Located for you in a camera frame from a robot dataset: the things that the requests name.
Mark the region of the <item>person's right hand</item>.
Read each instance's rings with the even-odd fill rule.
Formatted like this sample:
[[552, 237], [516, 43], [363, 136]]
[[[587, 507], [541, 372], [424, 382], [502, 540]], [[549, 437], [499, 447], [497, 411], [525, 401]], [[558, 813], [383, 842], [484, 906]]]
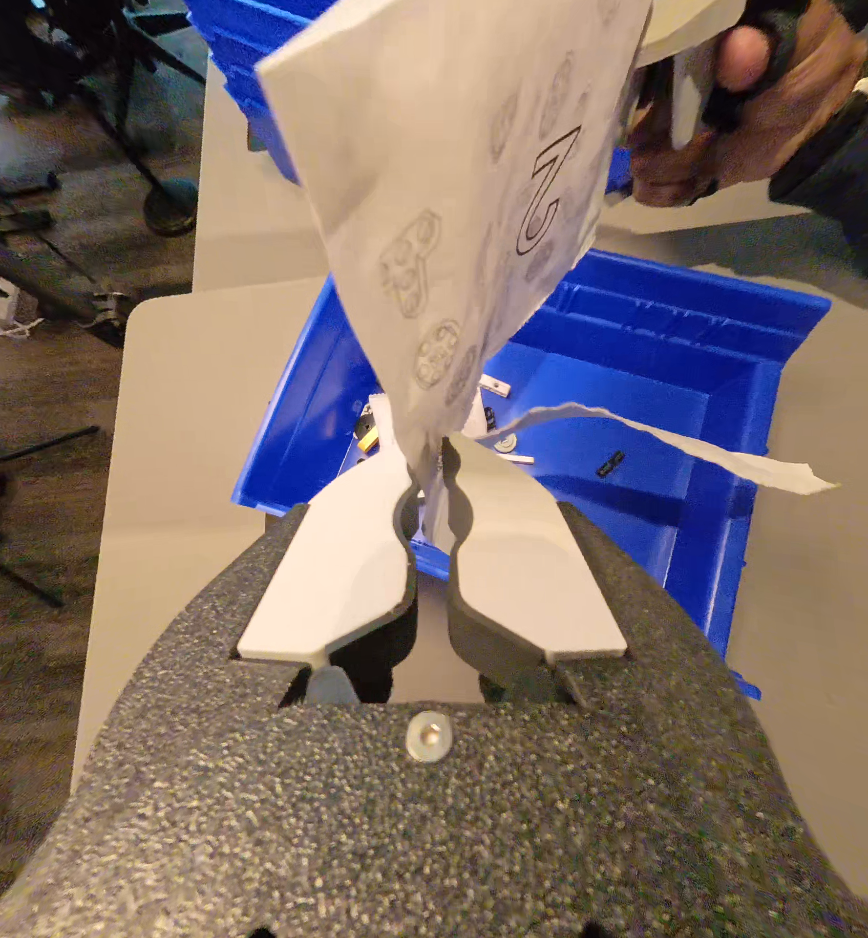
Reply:
[[772, 178], [846, 103], [867, 57], [866, 41], [832, 2], [810, 2], [788, 70], [746, 102], [731, 134], [703, 130], [675, 149], [670, 101], [637, 111], [628, 142], [635, 200], [681, 207], [713, 188]]

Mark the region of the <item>pile of loose lego pieces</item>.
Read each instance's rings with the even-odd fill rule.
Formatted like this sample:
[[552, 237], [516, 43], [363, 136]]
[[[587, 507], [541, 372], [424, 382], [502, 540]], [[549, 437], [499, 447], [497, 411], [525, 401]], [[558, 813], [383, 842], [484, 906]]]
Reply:
[[[487, 374], [481, 376], [479, 389], [486, 390], [489, 393], [495, 394], [502, 398], [507, 398], [510, 394], [510, 385], [508, 383], [495, 379]], [[380, 426], [369, 420], [370, 417], [374, 418], [375, 415], [376, 405], [372, 404], [372, 400], [375, 398], [384, 400], [385, 395], [382, 393], [371, 395], [369, 401], [366, 403], [366, 405], [363, 406], [359, 421], [357, 423], [357, 428], [353, 432], [353, 437], [356, 441], [358, 452], [357, 455], [353, 457], [353, 459], [349, 460], [347, 463], [344, 463], [341, 472], [351, 468], [356, 464], [363, 463], [367, 457], [371, 456], [381, 447]], [[515, 454], [511, 450], [506, 451], [505, 449], [495, 447], [495, 451], [502, 459], [510, 463], [526, 466], [532, 465], [535, 462], [534, 457]], [[622, 463], [624, 463], [625, 458], [626, 454], [624, 451], [617, 450], [613, 452], [606, 459], [606, 461], [595, 470], [595, 474], [601, 478], [612, 474], [618, 467], [621, 466]]]

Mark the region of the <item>large white paper bag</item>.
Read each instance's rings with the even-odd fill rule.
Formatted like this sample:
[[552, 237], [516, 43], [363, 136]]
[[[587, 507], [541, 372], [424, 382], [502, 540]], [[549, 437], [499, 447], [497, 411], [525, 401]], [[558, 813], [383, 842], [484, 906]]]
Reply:
[[441, 440], [590, 245], [650, 15], [336, 2], [255, 66], [438, 546]]

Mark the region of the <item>black round stand base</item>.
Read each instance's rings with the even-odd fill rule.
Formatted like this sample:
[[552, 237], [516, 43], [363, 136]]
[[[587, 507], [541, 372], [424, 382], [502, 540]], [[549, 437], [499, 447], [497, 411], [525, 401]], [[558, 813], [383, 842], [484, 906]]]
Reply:
[[162, 181], [152, 187], [143, 204], [147, 228], [160, 237], [176, 238], [193, 233], [196, 226], [198, 187], [186, 178]]

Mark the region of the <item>person's right forearm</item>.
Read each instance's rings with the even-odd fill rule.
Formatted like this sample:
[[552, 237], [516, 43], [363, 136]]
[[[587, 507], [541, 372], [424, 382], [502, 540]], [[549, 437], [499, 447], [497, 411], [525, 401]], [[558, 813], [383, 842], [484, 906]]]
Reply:
[[[863, 76], [868, 79], [868, 60]], [[845, 105], [768, 183], [772, 202], [837, 222], [851, 246], [868, 252], [868, 94]]]

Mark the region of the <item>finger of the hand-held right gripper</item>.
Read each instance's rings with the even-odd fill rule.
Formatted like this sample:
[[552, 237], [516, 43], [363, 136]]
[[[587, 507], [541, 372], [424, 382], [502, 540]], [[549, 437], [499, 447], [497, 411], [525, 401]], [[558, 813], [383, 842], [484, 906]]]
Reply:
[[654, 1], [635, 66], [695, 49], [731, 29], [742, 14], [742, 1]]

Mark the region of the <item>stacked blue plastic bins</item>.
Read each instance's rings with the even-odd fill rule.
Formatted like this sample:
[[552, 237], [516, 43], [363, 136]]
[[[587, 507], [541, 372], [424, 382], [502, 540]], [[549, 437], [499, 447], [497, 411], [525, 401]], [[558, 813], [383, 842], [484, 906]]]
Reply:
[[229, 97], [244, 115], [252, 142], [277, 170], [298, 183], [284, 141], [256, 76], [257, 64], [334, 5], [333, 1], [187, 1], [187, 13], [225, 78]]

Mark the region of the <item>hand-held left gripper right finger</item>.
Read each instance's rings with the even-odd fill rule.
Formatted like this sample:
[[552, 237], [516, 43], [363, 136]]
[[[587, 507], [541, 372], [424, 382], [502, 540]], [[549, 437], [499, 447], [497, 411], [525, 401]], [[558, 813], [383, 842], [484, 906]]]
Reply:
[[586, 661], [628, 648], [555, 497], [461, 433], [442, 470], [450, 559], [448, 625], [464, 661]]

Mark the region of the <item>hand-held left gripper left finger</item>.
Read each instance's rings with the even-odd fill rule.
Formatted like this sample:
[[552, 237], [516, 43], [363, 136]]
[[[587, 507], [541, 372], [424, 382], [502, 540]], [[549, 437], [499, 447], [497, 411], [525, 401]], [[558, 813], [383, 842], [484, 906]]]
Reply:
[[323, 667], [401, 615], [416, 598], [417, 493], [396, 443], [323, 487], [238, 640], [239, 658]]

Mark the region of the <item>blue plastic bin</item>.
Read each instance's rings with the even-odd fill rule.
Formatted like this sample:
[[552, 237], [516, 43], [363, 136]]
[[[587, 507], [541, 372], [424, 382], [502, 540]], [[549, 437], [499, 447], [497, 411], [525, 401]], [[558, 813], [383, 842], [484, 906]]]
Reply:
[[[499, 426], [540, 406], [602, 407], [638, 423], [766, 456], [787, 361], [825, 298], [590, 251], [485, 365]], [[382, 386], [327, 277], [276, 385], [232, 502], [282, 516], [357, 456], [354, 430]], [[613, 420], [518, 433], [526, 470], [661, 584], [725, 659], [757, 487]]]

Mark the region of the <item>torn white paper strip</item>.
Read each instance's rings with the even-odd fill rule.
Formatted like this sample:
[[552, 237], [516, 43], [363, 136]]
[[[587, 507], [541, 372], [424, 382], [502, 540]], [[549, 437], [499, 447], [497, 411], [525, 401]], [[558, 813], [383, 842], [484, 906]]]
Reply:
[[700, 439], [640, 423], [602, 407], [590, 407], [578, 403], [532, 408], [505, 426], [474, 436], [473, 439], [492, 445], [514, 432], [572, 418], [601, 418], [615, 421], [627, 428], [647, 434], [692, 458], [720, 466], [732, 475], [746, 479], [759, 487], [806, 496], [838, 488], [836, 483], [817, 477], [806, 463], [784, 463], [751, 453], [729, 451]]

